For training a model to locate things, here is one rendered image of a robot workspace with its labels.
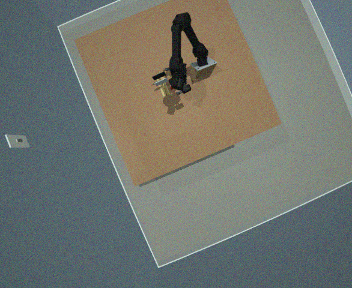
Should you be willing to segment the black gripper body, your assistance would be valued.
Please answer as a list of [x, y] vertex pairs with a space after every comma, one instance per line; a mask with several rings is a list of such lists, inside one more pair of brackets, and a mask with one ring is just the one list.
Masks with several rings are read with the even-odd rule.
[[185, 85], [187, 82], [186, 82], [186, 79], [187, 78], [187, 75], [186, 75], [186, 77], [184, 78], [185, 79], [185, 81], [184, 81], [184, 86], [183, 86], [183, 89], [181, 90], [182, 91], [182, 93], [186, 93], [186, 92], [189, 92], [189, 91], [191, 91], [191, 87], [190, 87], [190, 85]]

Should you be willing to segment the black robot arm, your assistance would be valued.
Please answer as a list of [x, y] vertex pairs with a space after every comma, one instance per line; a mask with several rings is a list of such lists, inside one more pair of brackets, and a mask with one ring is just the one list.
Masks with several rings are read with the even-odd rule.
[[[186, 65], [181, 57], [181, 32], [184, 31], [193, 46], [193, 54], [198, 61], [198, 66], [203, 67], [208, 65], [207, 55], [208, 50], [197, 39], [191, 25], [189, 13], [177, 14], [172, 21], [172, 56], [169, 60], [169, 69], [172, 78], [168, 80], [172, 88], [182, 90], [187, 73]], [[177, 73], [174, 73], [177, 71]]]

